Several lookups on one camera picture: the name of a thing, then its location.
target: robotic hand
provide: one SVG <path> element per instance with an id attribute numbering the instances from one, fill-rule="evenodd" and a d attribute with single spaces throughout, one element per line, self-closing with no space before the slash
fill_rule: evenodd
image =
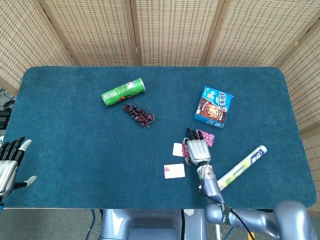
<path id="1" fill-rule="evenodd" d="M 0 147 L 0 206 L 4 206 L 2 198 L 11 193 L 13 189 L 25 188 L 31 185 L 37 176 L 32 176 L 26 181 L 15 182 L 16 174 L 24 154 L 31 143 L 28 139 L 24 143 L 25 137 L 12 142 L 5 142 Z"/>
<path id="2" fill-rule="evenodd" d="M 198 167 L 199 192 L 203 191 L 214 201 L 205 209 L 207 221 L 262 233 L 276 240 L 318 239 L 307 209 L 300 202 L 287 200 L 278 203 L 273 210 L 274 217 L 263 211 L 228 207 L 210 165 L 211 155 L 202 133 L 189 128 L 186 131 L 188 138 L 184 142 L 188 146 L 190 161 Z"/>

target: cookie box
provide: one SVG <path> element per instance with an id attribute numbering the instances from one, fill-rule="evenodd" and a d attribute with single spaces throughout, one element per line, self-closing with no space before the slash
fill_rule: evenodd
<path id="1" fill-rule="evenodd" d="M 205 86 L 194 119 L 223 128 L 233 96 Z"/>

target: bunch of grapes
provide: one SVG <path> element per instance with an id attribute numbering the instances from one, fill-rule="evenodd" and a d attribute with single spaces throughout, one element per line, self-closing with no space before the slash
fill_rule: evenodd
<path id="1" fill-rule="evenodd" d="M 147 126 L 149 128 L 150 124 L 155 120 L 155 115 L 151 109 L 151 114 L 148 114 L 143 109 L 137 107 L 137 105 L 131 106 L 131 104 L 125 104 L 123 110 L 130 114 L 131 117 L 136 120 L 141 127 Z"/>

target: blue table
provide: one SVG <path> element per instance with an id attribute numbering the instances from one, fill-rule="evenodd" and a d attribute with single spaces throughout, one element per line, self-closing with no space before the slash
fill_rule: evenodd
<path id="1" fill-rule="evenodd" d="M 155 113 L 150 129 L 106 107 L 101 93 L 142 78 L 146 92 L 127 99 Z M 234 97 L 224 128 L 193 119 L 205 85 Z M 24 77 L 5 141 L 32 139 L 17 181 L 30 187 L 5 200 L 7 207 L 193 209 L 195 166 L 185 177 L 164 178 L 164 165 L 186 128 L 215 134 L 211 164 L 219 179 L 259 145 L 268 149 L 223 190 L 235 208 L 272 209 L 282 200 L 307 207 L 316 191 L 283 74 L 273 67 L 34 67 Z"/>

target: white card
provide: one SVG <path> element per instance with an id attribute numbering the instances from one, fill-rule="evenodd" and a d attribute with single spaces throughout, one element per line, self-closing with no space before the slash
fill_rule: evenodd
<path id="1" fill-rule="evenodd" d="M 178 156 L 178 157 L 183 157 L 182 154 L 182 144 L 181 143 L 174 143 L 173 144 L 173 151 L 172 151 L 173 156 Z"/>
<path id="2" fill-rule="evenodd" d="M 164 165 L 165 179 L 184 178 L 185 176 L 185 166 L 183 163 Z"/>

